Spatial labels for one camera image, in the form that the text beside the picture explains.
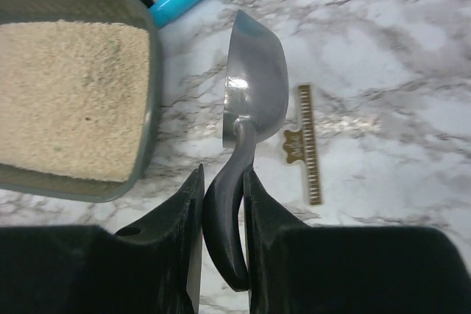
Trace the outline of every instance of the white marble countertop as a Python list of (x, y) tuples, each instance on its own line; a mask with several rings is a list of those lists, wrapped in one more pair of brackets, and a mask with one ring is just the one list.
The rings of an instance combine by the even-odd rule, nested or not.
[[(255, 156), (271, 195), (309, 224), (437, 227), (470, 267), (471, 0), (204, 0), (160, 31), (165, 109), (146, 178), (107, 204), (0, 191), (0, 224), (113, 232), (172, 195), (199, 163), (209, 185), (230, 155), (221, 123), (237, 9), (281, 39), (292, 88), (316, 85), (325, 203), (307, 206), (281, 132)], [(297, 125), (293, 95), (286, 128)], [(374, 118), (377, 129), (337, 124), (356, 118)], [(205, 250), (203, 261), (200, 312), (248, 313), (247, 294), (226, 286)]]

